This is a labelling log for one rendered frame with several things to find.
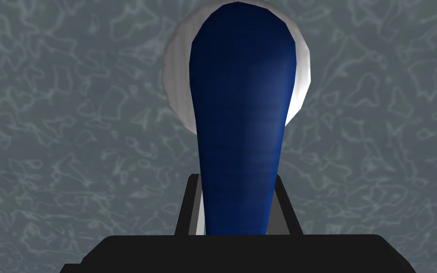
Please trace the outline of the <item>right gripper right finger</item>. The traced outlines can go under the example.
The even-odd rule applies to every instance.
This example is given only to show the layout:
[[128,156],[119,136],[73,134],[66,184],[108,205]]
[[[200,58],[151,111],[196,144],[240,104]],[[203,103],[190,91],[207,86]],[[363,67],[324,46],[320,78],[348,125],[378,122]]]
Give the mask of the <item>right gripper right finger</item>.
[[303,231],[280,176],[276,176],[267,234],[303,235]]

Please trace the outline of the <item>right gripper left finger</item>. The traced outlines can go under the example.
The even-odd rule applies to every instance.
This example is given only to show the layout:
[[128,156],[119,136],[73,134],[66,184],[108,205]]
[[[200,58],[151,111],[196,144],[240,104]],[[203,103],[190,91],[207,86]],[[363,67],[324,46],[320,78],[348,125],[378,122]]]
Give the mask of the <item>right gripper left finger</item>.
[[199,174],[192,174],[187,180],[174,234],[206,234],[203,194]]

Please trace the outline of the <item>blue and white door handle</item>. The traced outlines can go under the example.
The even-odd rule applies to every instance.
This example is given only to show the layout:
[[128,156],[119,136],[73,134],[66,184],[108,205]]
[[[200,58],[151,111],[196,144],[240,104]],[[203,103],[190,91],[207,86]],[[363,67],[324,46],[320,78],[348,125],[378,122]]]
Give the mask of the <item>blue and white door handle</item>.
[[265,0],[210,0],[163,55],[171,110],[197,136],[206,235],[265,235],[285,126],[310,85],[297,24]]

